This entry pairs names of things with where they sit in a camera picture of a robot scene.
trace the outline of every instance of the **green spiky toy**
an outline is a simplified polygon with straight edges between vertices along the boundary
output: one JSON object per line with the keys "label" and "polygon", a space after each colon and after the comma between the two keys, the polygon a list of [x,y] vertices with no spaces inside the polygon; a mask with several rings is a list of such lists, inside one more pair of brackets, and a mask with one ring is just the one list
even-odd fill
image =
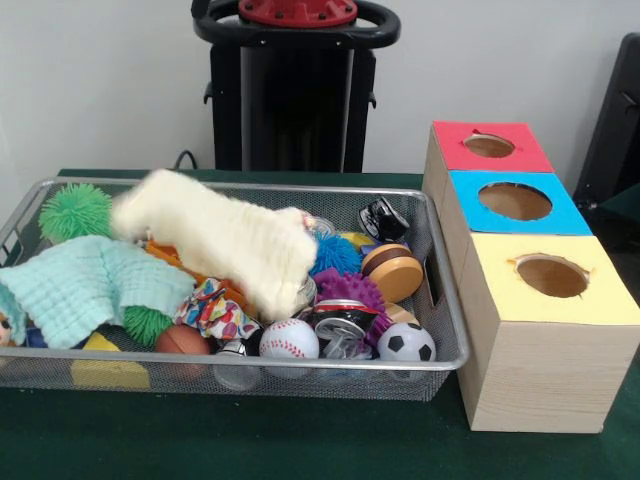
{"label": "green spiky toy", "polygon": [[111,236],[111,197],[86,183],[67,185],[45,202],[38,219],[42,237],[54,245],[84,235]]}
{"label": "green spiky toy", "polygon": [[145,347],[153,347],[156,339],[171,325],[171,318],[146,307],[124,309],[124,329],[133,340]]}
{"label": "green spiky toy", "polygon": [[[93,185],[67,185],[42,206],[38,219],[42,237],[54,245],[85,235],[111,236],[111,197]],[[153,347],[173,325],[171,318],[146,307],[124,310],[124,329],[136,342]]]}

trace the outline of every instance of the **green table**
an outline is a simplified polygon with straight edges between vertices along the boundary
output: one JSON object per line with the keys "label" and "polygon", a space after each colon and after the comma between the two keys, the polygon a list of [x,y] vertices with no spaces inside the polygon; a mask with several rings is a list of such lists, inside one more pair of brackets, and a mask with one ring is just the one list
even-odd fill
{"label": "green table", "polygon": [[[63,170],[137,178],[143,172]],[[419,175],[240,174],[233,182],[419,188]],[[640,478],[640,368],[600,435],[470,432],[449,376],[428,404],[0,392],[0,468],[17,478]]]}

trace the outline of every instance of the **wire mesh basket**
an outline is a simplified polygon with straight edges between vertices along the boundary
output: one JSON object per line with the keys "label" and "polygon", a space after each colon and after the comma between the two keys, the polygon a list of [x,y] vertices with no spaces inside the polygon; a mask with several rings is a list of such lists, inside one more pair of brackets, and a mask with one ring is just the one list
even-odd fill
{"label": "wire mesh basket", "polygon": [[[69,183],[90,183],[116,196],[136,180],[54,178],[35,185],[0,230],[0,268],[19,265],[50,245],[42,240],[42,204]],[[464,364],[468,344],[456,288],[433,203],[413,190],[210,183],[210,188],[277,209],[295,206],[358,231],[357,212],[381,195],[405,217],[405,241],[424,265],[426,281],[401,306],[431,334],[431,362],[273,359],[120,352],[0,348],[0,387],[429,401],[447,375]]]}

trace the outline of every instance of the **yellow box lid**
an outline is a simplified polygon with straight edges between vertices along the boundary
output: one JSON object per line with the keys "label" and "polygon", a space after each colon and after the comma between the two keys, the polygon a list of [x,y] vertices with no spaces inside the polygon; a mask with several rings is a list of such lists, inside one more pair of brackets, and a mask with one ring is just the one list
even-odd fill
{"label": "yellow box lid", "polygon": [[640,309],[596,237],[471,237],[502,320],[640,325]]}

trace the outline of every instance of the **white fuzzy cloth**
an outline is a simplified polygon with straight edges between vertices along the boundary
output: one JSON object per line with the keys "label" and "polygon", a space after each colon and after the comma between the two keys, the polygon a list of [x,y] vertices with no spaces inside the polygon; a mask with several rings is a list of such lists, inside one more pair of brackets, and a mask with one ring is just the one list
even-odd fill
{"label": "white fuzzy cloth", "polygon": [[200,182],[157,170],[113,203],[111,227],[120,238],[150,233],[173,245],[185,267],[229,278],[267,319],[289,318],[316,258],[304,215],[228,198]]}

